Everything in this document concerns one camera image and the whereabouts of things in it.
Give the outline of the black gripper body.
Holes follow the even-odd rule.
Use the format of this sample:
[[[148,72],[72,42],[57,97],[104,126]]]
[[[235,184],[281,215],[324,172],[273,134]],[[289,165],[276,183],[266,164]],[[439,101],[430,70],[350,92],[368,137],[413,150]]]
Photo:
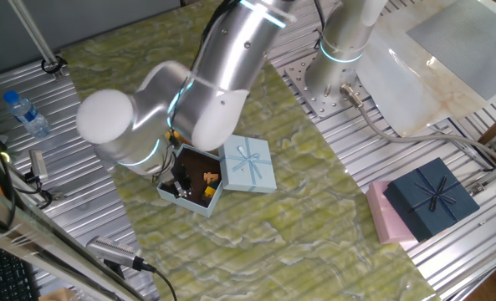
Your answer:
[[[190,177],[187,174],[186,167],[180,161],[175,161],[173,167],[171,168],[171,173],[173,175],[173,181],[189,181],[190,180]]]

